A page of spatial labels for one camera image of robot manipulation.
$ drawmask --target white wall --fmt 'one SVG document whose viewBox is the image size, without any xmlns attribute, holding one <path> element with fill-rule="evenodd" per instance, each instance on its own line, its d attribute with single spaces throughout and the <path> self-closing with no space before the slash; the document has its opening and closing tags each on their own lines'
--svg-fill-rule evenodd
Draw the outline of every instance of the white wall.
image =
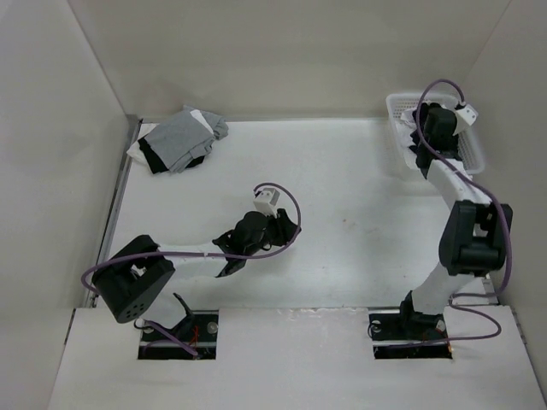
<svg viewBox="0 0 547 410">
<path fill-rule="evenodd" d="M 130 114 L 384 116 L 463 80 L 509 0 L 69 0 Z"/>
<path fill-rule="evenodd" d="M 547 391 L 547 2 L 513 0 L 464 84 L 488 167 L 480 180 L 515 212 L 514 274 L 505 300 L 522 323 Z"/>
<path fill-rule="evenodd" d="M 126 128 L 67 2 L 0 1 L 2 409 L 47 407 Z"/>
</svg>

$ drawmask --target metal frame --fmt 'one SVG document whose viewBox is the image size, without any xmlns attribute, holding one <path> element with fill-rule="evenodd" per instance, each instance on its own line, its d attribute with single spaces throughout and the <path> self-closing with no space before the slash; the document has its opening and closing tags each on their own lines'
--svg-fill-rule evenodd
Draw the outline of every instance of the metal frame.
<svg viewBox="0 0 547 410">
<path fill-rule="evenodd" d="M 112 201 L 110 203 L 109 216 L 106 221 L 106 225 L 103 231 L 103 238 L 101 239 L 101 245 L 98 250 L 96 264 L 106 261 L 109 257 L 110 246 L 112 244 L 112 238 L 118 221 L 118 215 L 120 213 L 121 201 L 123 194 L 126 190 L 127 178 L 129 177 L 129 171 L 131 170 L 131 157 L 127 154 L 127 150 L 137 140 L 140 126 L 143 123 L 137 115 L 127 115 L 127 122 L 129 123 L 129 129 L 127 131 L 126 147 L 123 149 L 123 155 L 120 162 L 120 170 L 116 177 L 116 185 L 114 188 L 114 194 L 112 195 Z M 97 294 L 87 290 L 84 295 L 83 306 L 85 308 L 94 308 L 97 303 Z"/>
</svg>

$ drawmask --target stack of clothes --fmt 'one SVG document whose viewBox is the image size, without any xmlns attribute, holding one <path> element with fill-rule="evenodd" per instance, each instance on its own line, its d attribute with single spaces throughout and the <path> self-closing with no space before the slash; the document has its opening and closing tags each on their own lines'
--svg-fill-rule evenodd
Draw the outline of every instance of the stack of clothes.
<svg viewBox="0 0 547 410">
<path fill-rule="evenodd" d="M 201 164 L 213 142 L 226 135 L 224 117 L 184 106 L 134 143 L 127 154 L 147 164 L 152 173 L 182 173 Z"/>
</svg>

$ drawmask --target white floor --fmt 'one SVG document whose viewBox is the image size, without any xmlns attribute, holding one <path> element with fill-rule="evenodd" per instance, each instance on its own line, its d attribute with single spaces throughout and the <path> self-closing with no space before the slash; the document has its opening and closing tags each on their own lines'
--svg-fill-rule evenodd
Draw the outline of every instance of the white floor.
<svg viewBox="0 0 547 410">
<path fill-rule="evenodd" d="M 375 360 L 366 309 L 225 309 L 216 360 L 136 360 L 139 332 L 107 309 L 79 309 L 50 410 L 545 410 L 509 307 L 489 341 L 453 343 L 453 360 Z M 452 336 L 492 325 L 447 309 Z"/>
<path fill-rule="evenodd" d="M 229 126 L 205 162 L 182 174 L 153 176 L 132 164 L 111 254 L 143 233 L 161 243 L 208 242 L 252 210 L 253 187 L 270 181 L 297 197 L 302 234 L 283 255 L 249 261 L 229 278 L 189 279 L 179 293 L 193 308 L 398 306 L 433 269 L 449 211 L 426 181 L 397 174 L 386 122 Z M 482 283 L 467 289 L 483 291 Z"/>
</svg>

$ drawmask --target laundry basket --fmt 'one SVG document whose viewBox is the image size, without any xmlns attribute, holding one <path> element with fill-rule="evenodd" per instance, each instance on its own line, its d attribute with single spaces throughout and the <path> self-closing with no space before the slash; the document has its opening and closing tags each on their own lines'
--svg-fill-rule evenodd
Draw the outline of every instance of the laundry basket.
<svg viewBox="0 0 547 410">
<path fill-rule="evenodd" d="M 420 101 L 420 96 L 420 92 L 405 92 L 390 94 L 385 99 L 395 145 L 407 167 L 413 170 L 418 169 L 415 163 L 416 154 L 410 150 L 409 146 L 412 141 L 410 134 L 415 130 L 415 126 L 405 124 L 401 120 L 401 113 L 406 109 L 415 108 Z M 443 104 L 446 108 L 454 108 L 458 104 L 456 97 L 436 92 L 428 93 L 426 101 Z M 473 127 L 460 134 L 458 149 L 463 166 L 469 174 L 482 173 L 485 170 L 485 157 Z"/>
</svg>

